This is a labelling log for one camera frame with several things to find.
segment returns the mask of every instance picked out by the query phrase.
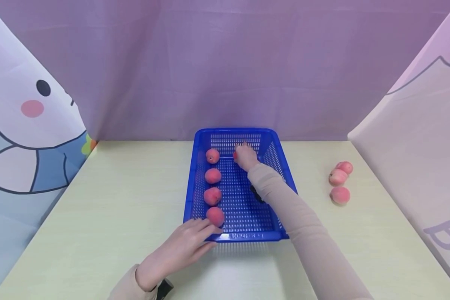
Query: beige sleeve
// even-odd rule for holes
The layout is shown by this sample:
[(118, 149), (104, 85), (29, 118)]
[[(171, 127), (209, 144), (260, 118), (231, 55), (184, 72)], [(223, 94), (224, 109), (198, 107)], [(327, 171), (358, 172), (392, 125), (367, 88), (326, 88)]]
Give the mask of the beige sleeve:
[(319, 300), (373, 299), (315, 212), (275, 170), (259, 164), (248, 179), (285, 227)]
[(150, 293), (144, 292), (135, 279), (135, 271), (138, 265), (134, 265), (128, 272), (120, 279), (117, 285), (113, 288), (108, 300), (156, 300), (156, 287)]

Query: black object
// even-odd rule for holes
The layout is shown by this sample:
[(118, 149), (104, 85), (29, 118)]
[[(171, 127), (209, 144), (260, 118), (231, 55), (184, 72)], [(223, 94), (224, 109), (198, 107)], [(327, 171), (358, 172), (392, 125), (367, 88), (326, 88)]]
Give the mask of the black object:
[(262, 197), (260, 197), (260, 195), (258, 195), (257, 190), (255, 189), (255, 187), (253, 185), (250, 186), (250, 190), (252, 191), (253, 195), (255, 196), (255, 198), (257, 199), (258, 202), (265, 203), (265, 201), (262, 200)]
[(171, 290), (173, 290), (173, 284), (168, 279), (165, 278), (162, 281), (162, 283), (158, 286), (157, 300), (165, 299), (166, 295), (168, 295), (168, 293), (170, 293)]

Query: hand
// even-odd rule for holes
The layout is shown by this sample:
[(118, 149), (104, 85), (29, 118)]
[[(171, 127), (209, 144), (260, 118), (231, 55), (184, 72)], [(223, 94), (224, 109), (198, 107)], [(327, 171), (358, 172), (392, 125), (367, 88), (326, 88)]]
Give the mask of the hand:
[(138, 266), (135, 278), (144, 291), (151, 291), (167, 276), (196, 263), (217, 243), (204, 243), (212, 234), (223, 230), (209, 219), (189, 220), (180, 225), (157, 250)]
[(255, 165), (260, 164), (257, 159), (257, 153), (250, 147), (247, 142), (241, 145), (235, 146), (235, 152), (237, 153), (237, 158), (235, 158), (235, 163), (237, 163), (240, 168), (248, 173)]

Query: purple backdrop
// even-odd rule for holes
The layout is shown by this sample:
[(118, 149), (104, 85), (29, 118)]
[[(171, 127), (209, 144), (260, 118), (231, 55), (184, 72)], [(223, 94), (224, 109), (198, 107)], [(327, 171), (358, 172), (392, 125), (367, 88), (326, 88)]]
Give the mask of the purple backdrop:
[(0, 0), (99, 140), (215, 126), (346, 139), (449, 11), (450, 0)]

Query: peach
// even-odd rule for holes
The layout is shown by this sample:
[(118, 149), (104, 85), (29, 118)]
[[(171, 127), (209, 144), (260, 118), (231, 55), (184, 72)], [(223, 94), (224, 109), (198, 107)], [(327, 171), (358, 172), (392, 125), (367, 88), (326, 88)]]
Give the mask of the peach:
[(215, 149), (210, 149), (205, 153), (205, 156), (207, 157), (207, 161), (210, 164), (216, 164), (218, 163), (218, 160), (220, 159), (220, 153), (216, 151)]
[(335, 168), (344, 171), (348, 175), (350, 175), (353, 172), (353, 165), (349, 161), (341, 161), (336, 165)]
[(216, 227), (221, 227), (225, 222), (225, 215), (221, 209), (214, 206), (207, 211), (207, 219)]
[(333, 186), (340, 186), (348, 179), (348, 174), (340, 169), (333, 169), (328, 176), (328, 181)]
[(335, 203), (345, 205), (350, 201), (350, 190), (343, 186), (334, 187), (330, 192), (330, 197)]
[(209, 184), (217, 183), (222, 180), (222, 173), (218, 169), (212, 168), (205, 172), (205, 180)]
[(210, 188), (203, 193), (203, 200), (210, 206), (216, 206), (222, 199), (222, 191), (217, 187)]

